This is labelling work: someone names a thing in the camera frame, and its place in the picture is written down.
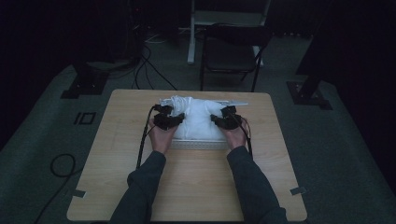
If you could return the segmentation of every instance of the white cloth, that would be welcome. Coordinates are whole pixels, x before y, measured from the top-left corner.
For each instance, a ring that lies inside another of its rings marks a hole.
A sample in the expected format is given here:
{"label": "white cloth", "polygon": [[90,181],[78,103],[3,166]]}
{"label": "white cloth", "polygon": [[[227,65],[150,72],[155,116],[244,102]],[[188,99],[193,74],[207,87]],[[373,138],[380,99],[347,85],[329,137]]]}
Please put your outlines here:
{"label": "white cloth", "polygon": [[193,99],[192,97],[172,96],[173,110],[171,116],[185,114],[183,122],[178,126],[174,138],[183,140],[224,140],[225,137],[210,115],[222,117],[224,105],[210,101]]}

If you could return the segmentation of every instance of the stand base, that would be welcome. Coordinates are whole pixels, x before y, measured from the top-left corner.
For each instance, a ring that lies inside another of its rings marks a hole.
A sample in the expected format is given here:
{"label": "stand base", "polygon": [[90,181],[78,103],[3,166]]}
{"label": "stand base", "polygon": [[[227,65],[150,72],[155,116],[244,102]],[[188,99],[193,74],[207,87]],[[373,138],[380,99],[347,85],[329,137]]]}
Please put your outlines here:
{"label": "stand base", "polygon": [[296,105],[318,105],[320,109],[332,110],[328,100],[325,100],[319,90],[316,90],[309,98],[300,93],[303,82],[286,82]]}
{"label": "stand base", "polygon": [[80,85],[78,76],[73,81],[70,89],[62,93],[61,99],[77,99],[80,95],[100,95],[106,85],[109,73],[94,72],[94,79],[89,85]]}

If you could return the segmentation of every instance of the white garment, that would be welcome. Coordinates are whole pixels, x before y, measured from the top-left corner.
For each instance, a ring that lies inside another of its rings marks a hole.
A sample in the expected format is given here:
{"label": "white garment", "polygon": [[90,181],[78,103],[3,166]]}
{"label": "white garment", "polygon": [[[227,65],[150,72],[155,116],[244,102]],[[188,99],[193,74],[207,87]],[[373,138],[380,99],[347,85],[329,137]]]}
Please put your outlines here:
{"label": "white garment", "polygon": [[193,99],[192,97],[172,96],[173,110],[171,116],[185,114],[183,122],[178,126],[174,138],[182,140],[224,140],[225,137],[210,115],[222,117],[224,105],[210,101]]}

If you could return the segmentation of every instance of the wooden tabletop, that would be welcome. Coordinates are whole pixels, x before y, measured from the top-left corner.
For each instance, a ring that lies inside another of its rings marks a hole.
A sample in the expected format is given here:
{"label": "wooden tabletop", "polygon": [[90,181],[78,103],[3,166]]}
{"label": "wooden tabletop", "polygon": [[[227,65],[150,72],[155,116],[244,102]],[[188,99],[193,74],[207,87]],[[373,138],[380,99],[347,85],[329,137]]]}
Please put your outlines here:
{"label": "wooden tabletop", "polygon": [[[289,221],[306,219],[300,194],[291,195],[297,180],[270,95],[218,91],[115,90],[92,144],[77,190],[67,212],[70,220],[109,220],[128,186],[137,161],[150,108],[173,95],[196,99],[240,100],[237,114],[248,120],[254,161],[270,181]],[[142,163],[151,152],[146,141]],[[241,208],[226,160],[229,150],[169,149],[153,205],[153,221],[240,221]]]}

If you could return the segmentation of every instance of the dark sleeve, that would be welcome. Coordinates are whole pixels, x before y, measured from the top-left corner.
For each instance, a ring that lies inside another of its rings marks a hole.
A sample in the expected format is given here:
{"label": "dark sleeve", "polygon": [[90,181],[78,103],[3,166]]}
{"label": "dark sleeve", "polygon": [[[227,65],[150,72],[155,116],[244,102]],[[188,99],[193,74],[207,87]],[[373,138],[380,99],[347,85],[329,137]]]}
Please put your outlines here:
{"label": "dark sleeve", "polygon": [[245,147],[237,147],[227,156],[246,223],[288,223],[286,210],[260,167]]}
{"label": "dark sleeve", "polygon": [[145,163],[128,175],[129,188],[117,205],[110,224],[149,223],[165,162],[161,152],[152,151]]}

